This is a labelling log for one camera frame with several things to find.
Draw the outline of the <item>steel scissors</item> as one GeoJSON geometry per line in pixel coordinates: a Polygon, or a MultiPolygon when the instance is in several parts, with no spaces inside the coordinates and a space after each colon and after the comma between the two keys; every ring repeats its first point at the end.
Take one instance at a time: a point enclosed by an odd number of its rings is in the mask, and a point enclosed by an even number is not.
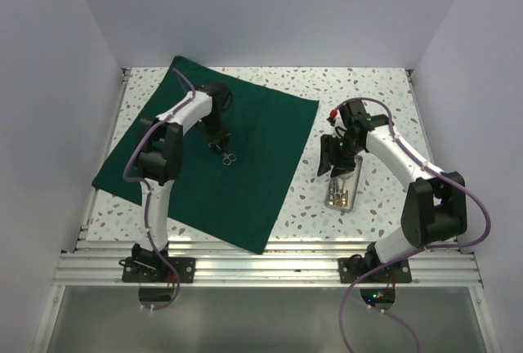
{"type": "Polygon", "coordinates": [[[340,208],[344,208],[348,204],[348,192],[344,179],[334,177],[330,180],[328,204],[340,208]]]}

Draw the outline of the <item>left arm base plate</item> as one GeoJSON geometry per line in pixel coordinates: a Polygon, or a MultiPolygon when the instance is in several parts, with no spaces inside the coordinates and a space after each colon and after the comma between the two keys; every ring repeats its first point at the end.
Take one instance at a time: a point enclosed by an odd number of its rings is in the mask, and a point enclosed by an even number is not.
{"type": "Polygon", "coordinates": [[[192,284],[196,269],[195,259],[191,257],[167,257],[166,261],[157,259],[152,266],[127,257],[118,264],[123,268],[124,283],[192,284]]]}

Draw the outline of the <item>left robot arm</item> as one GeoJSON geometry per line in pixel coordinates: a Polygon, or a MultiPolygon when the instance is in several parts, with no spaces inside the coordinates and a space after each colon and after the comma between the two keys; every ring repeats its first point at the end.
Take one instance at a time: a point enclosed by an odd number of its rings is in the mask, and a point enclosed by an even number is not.
{"type": "Polygon", "coordinates": [[[231,165],[236,156],[227,151],[230,129],[221,114],[232,104],[230,89],[216,83],[188,92],[171,109],[140,121],[139,141],[123,178],[140,184],[145,233],[132,248],[127,270],[140,271],[154,282],[173,271],[167,255],[167,219],[172,187],[183,165],[184,135],[197,127],[222,163],[231,165]]]}

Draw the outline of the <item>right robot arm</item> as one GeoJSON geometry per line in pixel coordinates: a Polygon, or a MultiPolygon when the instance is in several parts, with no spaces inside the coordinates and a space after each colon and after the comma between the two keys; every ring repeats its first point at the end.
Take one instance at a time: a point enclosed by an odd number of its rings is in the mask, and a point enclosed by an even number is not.
{"type": "Polygon", "coordinates": [[[402,257],[466,231],[465,180],[460,173],[444,172],[427,161],[387,126],[362,131],[356,138],[323,135],[318,174],[329,172],[338,178],[352,172],[355,157],[363,151],[379,158],[406,189],[400,227],[370,244],[363,256],[346,261],[352,274],[366,274],[379,282],[392,273],[393,263],[400,263],[402,257]]]}

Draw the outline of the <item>steel hemostat forceps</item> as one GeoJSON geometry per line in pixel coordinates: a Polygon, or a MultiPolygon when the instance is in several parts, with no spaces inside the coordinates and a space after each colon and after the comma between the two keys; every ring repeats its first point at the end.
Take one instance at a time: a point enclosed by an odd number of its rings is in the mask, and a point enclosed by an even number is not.
{"type": "Polygon", "coordinates": [[[228,153],[220,147],[218,147],[218,154],[221,156],[221,161],[225,166],[230,166],[237,159],[235,154],[228,153]]]}

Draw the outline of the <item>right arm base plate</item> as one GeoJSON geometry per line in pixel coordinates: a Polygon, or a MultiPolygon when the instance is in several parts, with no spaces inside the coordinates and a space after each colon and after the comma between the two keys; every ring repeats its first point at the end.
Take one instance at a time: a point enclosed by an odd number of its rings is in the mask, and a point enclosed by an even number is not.
{"type": "MultiPolygon", "coordinates": [[[[364,258],[358,254],[351,257],[338,258],[337,264],[338,274],[342,284],[351,284],[361,275],[371,270],[371,267],[365,264],[364,258]]],[[[395,282],[397,284],[409,284],[412,281],[413,278],[411,275],[409,262],[407,260],[403,260],[373,272],[371,275],[362,279],[360,283],[386,284],[395,282]]]]}

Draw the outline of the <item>green surgical cloth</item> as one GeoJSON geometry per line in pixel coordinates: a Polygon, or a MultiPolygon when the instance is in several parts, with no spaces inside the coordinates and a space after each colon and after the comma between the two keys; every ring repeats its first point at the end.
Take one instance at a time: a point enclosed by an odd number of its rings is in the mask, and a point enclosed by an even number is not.
{"type": "Polygon", "coordinates": [[[170,65],[132,69],[110,152],[97,190],[87,239],[134,243],[145,232],[141,188],[125,181],[140,119],[171,109],[194,87],[223,82],[234,103],[223,115],[231,131],[225,165],[198,128],[184,138],[181,173],[172,187],[166,223],[171,244],[217,242],[260,254],[269,241],[327,237],[323,209],[327,177],[317,176],[320,138],[329,131],[344,73],[291,67],[211,67],[177,57],[170,65]]]}

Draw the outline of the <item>stainless steel tray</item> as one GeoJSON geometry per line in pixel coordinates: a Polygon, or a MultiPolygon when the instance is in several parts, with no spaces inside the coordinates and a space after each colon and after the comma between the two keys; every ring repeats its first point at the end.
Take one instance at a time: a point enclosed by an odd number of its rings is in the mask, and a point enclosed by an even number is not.
{"type": "Polygon", "coordinates": [[[355,157],[355,169],[341,176],[331,178],[324,198],[324,206],[339,212],[350,212],[355,204],[355,196],[360,179],[363,158],[355,157]]]}

